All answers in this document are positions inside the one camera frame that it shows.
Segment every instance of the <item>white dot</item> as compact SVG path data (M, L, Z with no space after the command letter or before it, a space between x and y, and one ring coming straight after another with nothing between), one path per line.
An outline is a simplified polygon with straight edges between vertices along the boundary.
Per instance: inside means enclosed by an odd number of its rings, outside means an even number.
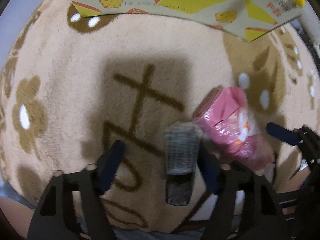
M25 107L25 105L22 105L20 107L20 123L23 129L28 130L30 128L30 120L29 120L29 116L28 116L28 111Z
M315 96L315 87L314 86L309 87L309 92L310 92L310 95L312 97L314 97Z
M302 63L300 60L297 60L297 66L298 66L298 69L302 69Z
M88 26L91 28L95 27L99 21L100 21L100 17L93 17L89 20Z
M76 13L71 17L70 21L76 22L76 21L80 20L80 18L81 18L80 13Z
M262 106L262 108L264 110L268 109L269 101L270 101L269 91L268 90L263 90L261 95L260 95L260 104L261 104L261 106Z
M250 87L250 78L248 77L248 75L246 73L241 73L239 75L239 86L242 89L247 89Z

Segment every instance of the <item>yellow pom-pom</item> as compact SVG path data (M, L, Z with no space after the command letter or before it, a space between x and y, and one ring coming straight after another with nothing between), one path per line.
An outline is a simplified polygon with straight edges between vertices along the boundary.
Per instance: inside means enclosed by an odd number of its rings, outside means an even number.
M306 5L306 1L305 0L294 0L294 1L301 8L303 8Z

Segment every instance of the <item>flower pattern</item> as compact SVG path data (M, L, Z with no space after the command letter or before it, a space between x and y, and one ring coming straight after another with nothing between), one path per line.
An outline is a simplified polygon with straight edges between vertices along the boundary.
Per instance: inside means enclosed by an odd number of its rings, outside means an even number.
M83 17L73 4L67 12L68 25L79 33L92 33L107 26L118 14L109 14L95 17Z
M40 78L34 76L28 82L19 82L16 99L12 109L12 123L19 133L21 148L28 154L33 149L37 158L41 159L36 147L36 138L42 136L47 129L47 117L42 103L35 99L40 88Z
M4 181L8 180L7 166L6 166L6 162L4 159L3 149L0 149L0 175Z

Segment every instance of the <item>plastic bag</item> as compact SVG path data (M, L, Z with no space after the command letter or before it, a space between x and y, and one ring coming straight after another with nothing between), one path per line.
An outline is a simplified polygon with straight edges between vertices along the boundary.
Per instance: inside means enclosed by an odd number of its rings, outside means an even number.
M243 89L213 89L196 109L193 119L231 160L253 171L273 162L273 149L261 135Z

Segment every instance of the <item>brown flower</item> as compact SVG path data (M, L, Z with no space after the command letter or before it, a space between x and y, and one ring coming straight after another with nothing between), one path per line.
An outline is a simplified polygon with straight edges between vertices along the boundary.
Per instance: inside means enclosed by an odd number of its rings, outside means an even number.
M8 180L7 166L4 159L4 152L2 149L0 150L0 175L2 176L2 179L4 181Z
M13 78L16 71L17 60L17 57L9 58L3 68L4 94L6 98L9 98L11 94L11 87L13 85Z
M3 96L4 96L4 85L5 83L5 75L4 73L0 73L0 135L1 130L5 130L5 105L3 104Z
M67 12L68 25L79 33L92 33L107 26L118 17L118 14L109 14L95 17L83 17L73 4Z
M29 22L23 28L22 33L17 38L16 43L13 46L14 49L19 50L22 48L24 41L26 40L28 31L31 29L31 27L35 24L35 22L39 19L40 15L42 14L42 12L38 10L41 5L42 5L42 3L36 8L36 10L33 12L32 16L31 16Z
M291 74L294 75L296 78L302 77L303 66L300 60L300 53L292 36L284 26L277 28L273 32L278 35L279 40L282 43L285 55L288 59L288 63L290 64L290 67L292 69Z
M308 78L308 91L310 96L310 108L311 110L315 109L315 86L313 80L316 79L316 75L307 74Z
M42 136L47 129L44 106L35 99L39 87L38 76L34 76L29 82L27 79L21 80L16 92L17 103L12 109L12 122L14 129L19 133L21 148L29 154L33 149L38 159L40 157L36 138Z
M286 91L285 71L278 49L268 35L246 42L223 34L236 84L247 94L250 107L261 114L278 111Z

